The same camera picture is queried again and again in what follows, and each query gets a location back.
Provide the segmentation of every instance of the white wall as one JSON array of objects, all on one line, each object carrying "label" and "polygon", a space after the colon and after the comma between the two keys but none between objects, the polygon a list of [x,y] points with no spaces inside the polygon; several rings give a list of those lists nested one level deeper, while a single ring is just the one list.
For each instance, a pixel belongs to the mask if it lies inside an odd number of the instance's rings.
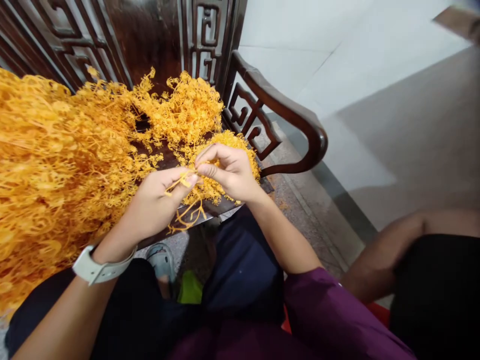
[{"label": "white wall", "polygon": [[315,111],[325,163],[377,229],[480,200],[478,50],[432,22],[451,3],[248,3],[240,52]]}]

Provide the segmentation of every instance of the red object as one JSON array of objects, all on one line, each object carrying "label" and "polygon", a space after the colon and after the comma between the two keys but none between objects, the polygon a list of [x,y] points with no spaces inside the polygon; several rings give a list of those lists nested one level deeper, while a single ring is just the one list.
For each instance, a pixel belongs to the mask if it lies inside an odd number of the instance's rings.
[{"label": "red object", "polygon": [[365,305],[370,312],[388,329],[390,325],[390,310],[375,302]]},{"label": "red object", "polygon": [[[365,306],[383,325],[385,325],[387,329],[389,328],[390,310],[378,305],[375,302],[366,304]],[[285,312],[285,321],[281,325],[281,328],[287,333],[291,334],[292,329],[290,328],[289,313],[285,305],[283,305],[283,311]]]}]

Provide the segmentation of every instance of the green object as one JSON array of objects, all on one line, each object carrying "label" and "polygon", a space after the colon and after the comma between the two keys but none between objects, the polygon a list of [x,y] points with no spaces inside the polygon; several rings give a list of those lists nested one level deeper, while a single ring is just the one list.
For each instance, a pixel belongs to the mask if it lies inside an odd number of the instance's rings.
[{"label": "green object", "polygon": [[181,278],[180,294],[177,302],[180,304],[200,304],[204,286],[195,276],[192,270],[187,270]]}]

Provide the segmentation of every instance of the purple sleeve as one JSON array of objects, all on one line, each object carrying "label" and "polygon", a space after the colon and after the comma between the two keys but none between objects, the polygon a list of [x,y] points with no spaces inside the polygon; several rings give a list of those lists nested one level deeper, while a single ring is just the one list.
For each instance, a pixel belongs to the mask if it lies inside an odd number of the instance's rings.
[{"label": "purple sleeve", "polygon": [[285,303],[292,334],[329,359],[415,359],[353,295],[323,268],[289,275]]}]

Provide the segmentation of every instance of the purple shirt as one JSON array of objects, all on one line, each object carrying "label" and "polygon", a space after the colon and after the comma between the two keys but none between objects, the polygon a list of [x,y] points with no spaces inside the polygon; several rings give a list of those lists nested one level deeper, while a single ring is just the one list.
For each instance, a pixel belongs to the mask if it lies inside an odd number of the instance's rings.
[{"label": "purple shirt", "polygon": [[322,268],[289,275],[285,304],[293,335],[273,324],[229,319],[183,339],[170,359],[415,359]]}]

